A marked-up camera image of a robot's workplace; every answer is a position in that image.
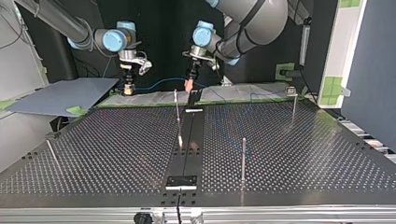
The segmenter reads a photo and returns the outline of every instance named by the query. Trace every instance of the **small orange object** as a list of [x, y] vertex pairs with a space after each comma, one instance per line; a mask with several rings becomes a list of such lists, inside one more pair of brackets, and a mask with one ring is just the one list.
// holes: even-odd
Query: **small orange object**
[[194, 86], [194, 80], [193, 79], [189, 79], [189, 80], [186, 80], [184, 82], [185, 91], [188, 92], [188, 93], [190, 93], [190, 91], [192, 91], [193, 86]]

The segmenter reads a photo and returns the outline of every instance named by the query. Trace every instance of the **green label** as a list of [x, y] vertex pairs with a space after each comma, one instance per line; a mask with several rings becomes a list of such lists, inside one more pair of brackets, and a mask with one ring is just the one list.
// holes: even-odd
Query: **green label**
[[340, 7], [359, 7], [361, 0], [341, 0]]

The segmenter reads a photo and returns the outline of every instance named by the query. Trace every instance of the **blue joint cap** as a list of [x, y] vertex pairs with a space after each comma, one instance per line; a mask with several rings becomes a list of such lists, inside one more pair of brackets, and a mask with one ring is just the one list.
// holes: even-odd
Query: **blue joint cap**
[[136, 32], [136, 26], [132, 21], [117, 21], [117, 28], [123, 28]]
[[109, 30], [103, 36], [103, 45], [112, 52], [118, 52], [126, 48], [126, 35], [119, 30]]
[[234, 66], [239, 62], [239, 59], [234, 59], [232, 61], [227, 62], [227, 64], [229, 64], [230, 66]]
[[212, 23], [199, 21], [192, 35], [195, 45], [203, 48], [208, 46], [212, 40], [213, 28], [214, 25]]
[[219, 0], [206, 0], [206, 2], [212, 7], [217, 7], [219, 4]]

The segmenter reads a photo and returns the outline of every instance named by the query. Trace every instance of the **white panel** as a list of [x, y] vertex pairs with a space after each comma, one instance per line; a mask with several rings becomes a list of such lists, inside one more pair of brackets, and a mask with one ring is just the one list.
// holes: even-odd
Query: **white panel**
[[0, 172], [32, 151], [51, 132], [51, 116], [11, 114], [0, 118]]
[[[345, 87], [347, 85], [365, 4], [366, 0], [362, 0], [359, 7], [341, 7], [337, 10], [319, 99], [321, 98], [326, 77], [342, 77], [342, 86]], [[320, 107], [340, 108], [342, 102], [343, 97], [339, 97], [337, 105], [320, 105]]]
[[[0, 5], [15, 13], [11, 0], [2, 0]], [[17, 32], [21, 30], [16, 14], [10, 15], [2, 8], [0, 13]], [[0, 47], [11, 43], [17, 37], [17, 34], [0, 18]], [[43, 80], [40, 72], [41, 63], [32, 50], [34, 49], [21, 40], [8, 48], [0, 49], [0, 101], [19, 97], [45, 86], [46, 80]]]

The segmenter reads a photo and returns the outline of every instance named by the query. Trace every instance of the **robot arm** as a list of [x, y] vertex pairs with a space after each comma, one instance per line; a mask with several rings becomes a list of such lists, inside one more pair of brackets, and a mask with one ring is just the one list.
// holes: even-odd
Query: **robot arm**
[[[206, 0], [223, 14], [239, 23], [240, 29], [228, 39], [216, 35], [214, 25], [199, 21], [192, 35], [194, 45], [185, 56], [197, 62], [210, 61], [206, 56], [210, 52], [229, 65], [236, 65], [241, 55], [259, 45], [273, 42], [283, 31], [288, 18], [287, 0]], [[186, 91], [196, 75], [188, 73]]]
[[146, 57], [138, 57], [136, 29], [131, 21], [117, 22], [117, 29], [92, 30], [83, 19], [68, 13], [56, 0], [15, 0], [35, 17], [67, 37], [74, 49], [106, 49], [117, 52], [125, 79], [124, 94], [132, 95], [136, 75], [143, 76], [152, 66]]

